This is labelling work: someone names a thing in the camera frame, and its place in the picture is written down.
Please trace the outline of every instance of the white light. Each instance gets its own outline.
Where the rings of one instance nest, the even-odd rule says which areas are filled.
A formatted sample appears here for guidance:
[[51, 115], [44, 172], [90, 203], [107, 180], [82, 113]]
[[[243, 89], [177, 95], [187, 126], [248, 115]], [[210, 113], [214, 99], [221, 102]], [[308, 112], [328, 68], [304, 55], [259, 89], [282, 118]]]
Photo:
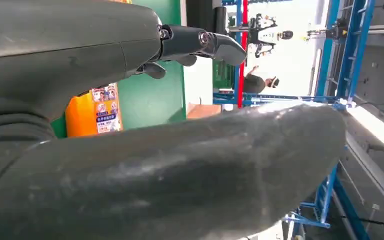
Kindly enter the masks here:
[[317, 107], [323, 106], [322, 103], [313, 102], [313, 101], [299, 101], [299, 100], [274, 101], [274, 102], [270, 102], [270, 103], [259, 106], [258, 112], [261, 114], [265, 114], [265, 113], [273, 113], [276, 111], [288, 111], [289, 108], [299, 106], [299, 105], [308, 105], [308, 106], [317, 106]]
[[348, 107], [348, 113], [384, 144], [384, 122], [361, 106]]
[[223, 104], [223, 109], [227, 112], [233, 111], [233, 104]]
[[[290, 218], [295, 219], [295, 214], [291, 214]], [[295, 222], [293, 220], [290, 221], [289, 228], [287, 230], [287, 239], [292, 239], [292, 236], [294, 234], [294, 226], [295, 226]]]
[[[322, 50], [320, 48], [317, 49], [317, 52], [315, 55], [316, 55], [316, 58], [315, 58], [315, 64], [314, 64], [313, 79], [318, 79], [319, 69], [320, 69], [320, 59], [322, 58]], [[311, 96], [315, 96], [315, 94], [316, 94], [316, 85], [317, 85], [317, 81], [313, 80], [312, 86], [311, 86]]]

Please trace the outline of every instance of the metal ladder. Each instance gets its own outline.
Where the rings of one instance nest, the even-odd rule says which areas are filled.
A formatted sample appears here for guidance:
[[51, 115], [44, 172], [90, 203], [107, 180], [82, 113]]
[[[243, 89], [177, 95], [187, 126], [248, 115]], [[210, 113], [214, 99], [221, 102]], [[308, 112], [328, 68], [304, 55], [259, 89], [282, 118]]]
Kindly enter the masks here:
[[375, 0], [354, 0], [353, 4], [342, 8], [343, 11], [351, 10], [351, 17], [337, 80], [336, 96], [346, 98], [349, 103], [353, 101], [356, 93], [374, 9]]

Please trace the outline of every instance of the red pole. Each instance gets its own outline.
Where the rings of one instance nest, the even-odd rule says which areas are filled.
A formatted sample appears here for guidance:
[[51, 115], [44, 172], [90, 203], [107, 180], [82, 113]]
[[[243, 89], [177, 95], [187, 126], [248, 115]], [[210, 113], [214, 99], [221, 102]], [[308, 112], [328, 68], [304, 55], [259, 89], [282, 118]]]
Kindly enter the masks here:
[[[248, 23], [248, 0], [242, 0], [242, 4], [243, 4], [242, 23], [247, 24]], [[247, 51], [248, 32], [242, 33], [241, 45], [242, 45], [242, 48], [245, 51]], [[237, 107], [238, 108], [242, 108], [242, 100], [243, 100], [242, 98], [243, 98], [243, 91], [244, 91], [244, 71], [245, 71], [245, 62], [243, 62], [239, 68], [239, 83], [237, 86]]]

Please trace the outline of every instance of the blue steel beam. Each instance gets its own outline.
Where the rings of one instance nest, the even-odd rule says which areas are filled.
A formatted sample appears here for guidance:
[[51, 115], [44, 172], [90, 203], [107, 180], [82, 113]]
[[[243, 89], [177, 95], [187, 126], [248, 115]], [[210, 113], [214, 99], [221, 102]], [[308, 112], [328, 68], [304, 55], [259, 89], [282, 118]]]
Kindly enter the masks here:
[[362, 17], [362, 26], [360, 29], [360, 38], [357, 47], [355, 58], [357, 59], [354, 64], [354, 69], [351, 75], [351, 83], [348, 90], [348, 102], [353, 101], [354, 94], [356, 93], [357, 84], [362, 69], [363, 56], [366, 48], [366, 42], [369, 35], [370, 22], [372, 21], [373, 11], [375, 10], [375, 0], [367, 0], [364, 6], [364, 16]]
[[329, 223], [321, 223], [318, 221], [313, 221], [313, 220], [305, 218], [305, 217], [303, 217], [297, 213], [292, 213], [292, 214], [294, 214], [294, 217], [287, 216], [287, 217], [284, 217], [283, 220], [288, 221], [288, 222], [303, 224], [303, 225], [310, 225], [310, 226], [325, 228], [325, 229], [329, 229], [331, 227], [331, 225]]
[[[340, 0], [330, 0], [330, 7], [328, 12], [326, 27], [331, 27], [337, 20], [339, 5], [340, 5]], [[317, 87], [315, 91], [316, 96], [323, 96], [325, 94], [326, 81], [328, 80], [328, 70], [329, 70], [329, 65], [331, 63], [331, 53], [332, 53], [333, 43], [334, 41], [329, 38], [327, 38], [324, 41], [323, 52], [320, 58], [320, 68], [318, 71]]]
[[[233, 93], [213, 93], [215, 98], [220, 97], [233, 97]], [[286, 99], [286, 100], [314, 100], [323, 98], [324, 100], [337, 100], [335, 96], [288, 96], [288, 95], [266, 95], [266, 94], [254, 94], [254, 93], [243, 93], [243, 97], [246, 98], [261, 98], [261, 99]]]
[[322, 224], [326, 223], [326, 218], [328, 217], [329, 207], [332, 199], [332, 193], [334, 190], [334, 184], [337, 178], [337, 168], [338, 166], [335, 166], [332, 172], [327, 177], [326, 194], [324, 196], [323, 209], [321, 210], [321, 216], [320, 216], [320, 222]]
[[[236, 26], [241, 26], [241, 25], [242, 25], [242, 0], [237, 0], [236, 1]], [[236, 33], [235, 40], [236, 40], [236, 42], [241, 44], [241, 42], [242, 42], [241, 41], [242, 40], [241, 32]], [[239, 66], [234, 67], [233, 79], [234, 79], [234, 88], [238, 89], [238, 86], [239, 86]], [[234, 91], [234, 97], [235, 97], [235, 99], [238, 99], [238, 91], [237, 90]]]
[[[249, 4], [258, 4], [258, 3], [277, 3], [277, 2], [289, 2], [292, 0], [249, 0]], [[236, 5], [236, 0], [223, 0], [223, 6], [232, 6]]]
[[356, 62], [360, 60], [354, 56], [355, 49], [358, 44], [358, 36], [352, 33], [356, 32], [359, 29], [361, 15], [358, 14], [358, 10], [361, 9], [363, 5], [364, 0], [354, 0], [352, 4], [351, 17], [349, 19], [348, 25], [348, 36], [345, 40], [345, 48], [343, 50], [342, 63], [340, 66], [339, 77], [337, 79], [338, 86], [336, 96], [340, 98], [345, 98], [346, 90], [349, 84], [349, 81], [347, 80], [350, 77], [354, 59], [356, 60]]
[[343, 210], [345, 212], [345, 217], [347, 218], [349, 224], [351, 225], [352, 231], [354, 232], [357, 239], [370, 240], [341, 182], [335, 181], [333, 189], [336, 193], [336, 196], [339, 199], [340, 204], [343, 207]]

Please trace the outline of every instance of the black cable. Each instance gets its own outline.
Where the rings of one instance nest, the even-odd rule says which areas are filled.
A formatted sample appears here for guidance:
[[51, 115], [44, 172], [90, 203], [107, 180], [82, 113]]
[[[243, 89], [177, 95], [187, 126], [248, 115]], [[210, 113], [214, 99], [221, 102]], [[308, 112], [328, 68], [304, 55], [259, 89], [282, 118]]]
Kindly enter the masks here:
[[384, 221], [375, 221], [375, 220], [370, 220], [370, 219], [367, 219], [367, 218], [361, 218], [361, 217], [352, 217], [352, 218], [349, 218], [347, 216], [342, 216], [340, 215], [339, 218], [341, 219], [352, 219], [352, 220], [359, 220], [363, 223], [370, 223], [370, 224], [376, 224], [376, 225], [383, 225], [384, 226]]

